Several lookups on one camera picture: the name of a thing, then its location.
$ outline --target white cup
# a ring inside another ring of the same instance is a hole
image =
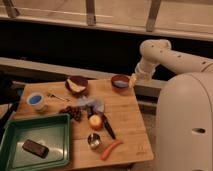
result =
[[[44,109],[44,95],[42,93],[32,93],[27,98],[27,104],[32,106],[35,110],[41,111]]]

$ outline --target railing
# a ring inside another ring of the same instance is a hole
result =
[[[0,0],[0,19],[213,41],[213,0]]]

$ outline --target wooden table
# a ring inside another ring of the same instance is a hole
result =
[[[75,106],[77,99],[71,95],[64,84],[64,82],[27,84],[13,119],[52,115],[68,105]],[[106,161],[102,161],[100,159],[101,152],[113,140],[105,129],[98,131],[102,145],[92,151],[87,144],[87,137],[94,131],[89,127],[87,116],[84,114],[80,123],[72,121],[71,142],[73,148],[70,154],[70,163],[54,170],[73,170],[152,160],[153,153],[134,90],[128,89],[125,92],[117,93],[112,90],[108,79],[91,80],[88,88],[90,92],[88,98],[102,98],[104,100],[105,115],[108,117],[117,139],[123,140],[124,144],[115,148]],[[71,102],[45,97],[48,108],[42,114],[37,113],[26,103],[27,96],[32,92],[51,92],[69,98]]]

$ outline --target brown bowl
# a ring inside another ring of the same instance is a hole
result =
[[[83,76],[79,76],[79,75],[75,75],[75,76],[69,76],[69,78],[72,82],[74,82],[75,84],[79,85],[79,86],[83,86],[85,87],[84,90],[80,91],[80,92],[75,92],[74,90],[72,90],[66,80],[65,82],[65,87],[75,96],[82,96],[82,95],[88,95],[88,80],[87,78],[83,77]]]
[[[129,88],[129,77],[126,75],[115,75],[111,78],[111,84],[114,90],[123,91]]]

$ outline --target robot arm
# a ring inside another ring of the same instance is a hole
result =
[[[135,68],[139,79],[150,79],[159,64],[176,74],[213,72],[213,59],[171,50],[168,40],[146,40],[140,46],[141,61]]]
[[[212,170],[213,59],[173,51],[167,40],[144,41],[140,52],[137,79],[150,79],[159,64],[180,74],[158,98],[156,171]]]

